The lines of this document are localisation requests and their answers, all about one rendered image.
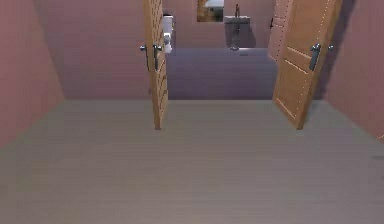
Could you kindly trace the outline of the brown wooden room door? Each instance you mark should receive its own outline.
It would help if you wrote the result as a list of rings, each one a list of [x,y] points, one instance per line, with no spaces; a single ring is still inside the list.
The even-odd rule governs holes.
[[[343,0],[293,0],[273,101],[297,130],[304,127],[342,3]],[[310,48],[316,43],[321,44],[321,51],[315,70],[311,71]]]
[[[167,63],[163,36],[162,0],[142,0],[142,4],[145,25],[145,45],[147,46],[150,68],[148,74],[151,88],[154,128],[160,130],[163,126],[168,103]],[[154,69],[154,44],[160,45],[163,48],[162,52],[159,54],[159,70],[157,72]]]

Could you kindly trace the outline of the grey wall sink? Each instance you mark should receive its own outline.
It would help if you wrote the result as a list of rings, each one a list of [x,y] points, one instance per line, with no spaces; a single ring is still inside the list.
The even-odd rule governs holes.
[[[235,5],[233,16],[224,17],[226,44],[231,51],[238,51],[247,44],[249,25],[250,17],[241,15],[239,4]]]

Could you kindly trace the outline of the white toilet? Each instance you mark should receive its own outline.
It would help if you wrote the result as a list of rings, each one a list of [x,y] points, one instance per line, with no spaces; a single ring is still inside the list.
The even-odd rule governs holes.
[[[173,35],[173,17],[171,15],[163,16],[163,36],[165,52],[170,54],[172,52],[172,35]]]

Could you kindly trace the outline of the framed wall mirror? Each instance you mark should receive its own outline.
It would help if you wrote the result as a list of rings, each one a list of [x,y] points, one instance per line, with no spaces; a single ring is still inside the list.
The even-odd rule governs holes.
[[[222,22],[224,0],[197,0],[198,22]]]

